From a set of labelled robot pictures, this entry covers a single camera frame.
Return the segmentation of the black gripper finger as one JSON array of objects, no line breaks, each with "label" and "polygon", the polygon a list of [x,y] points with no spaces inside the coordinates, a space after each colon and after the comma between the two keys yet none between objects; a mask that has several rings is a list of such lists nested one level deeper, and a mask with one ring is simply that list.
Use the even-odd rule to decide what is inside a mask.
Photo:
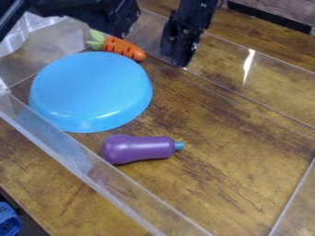
[{"label": "black gripper finger", "polygon": [[177,67],[187,67],[197,50],[200,33],[197,31],[181,31],[176,38],[171,63]]},{"label": "black gripper finger", "polygon": [[176,44],[179,37],[179,22],[175,15],[171,15],[164,25],[161,40],[160,40],[160,54],[165,57],[173,58],[176,55]]}]

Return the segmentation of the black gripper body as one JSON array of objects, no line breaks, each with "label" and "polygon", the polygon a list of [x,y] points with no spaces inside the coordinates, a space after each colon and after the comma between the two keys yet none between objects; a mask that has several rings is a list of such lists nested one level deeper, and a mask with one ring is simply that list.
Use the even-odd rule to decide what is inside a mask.
[{"label": "black gripper body", "polygon": [[216,5],[217,0],[180,0],[171,14],[175,29],[201,33],[211,25]]}]

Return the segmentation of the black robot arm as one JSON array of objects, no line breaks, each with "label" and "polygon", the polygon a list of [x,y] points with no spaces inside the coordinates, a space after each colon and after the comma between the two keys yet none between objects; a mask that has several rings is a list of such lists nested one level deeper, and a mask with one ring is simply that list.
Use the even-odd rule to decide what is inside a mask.
[{"label": "black robot arm", "polygon": [[[180,0],[169,14],[160,40],[160,54],[171,64],[187,67],[197,50],[200,35],[211,26],[217,0]],[[0,0],[0,41],[22,14],[70,17],[91,28],[124,38],[140,17],[136,0]]]}]

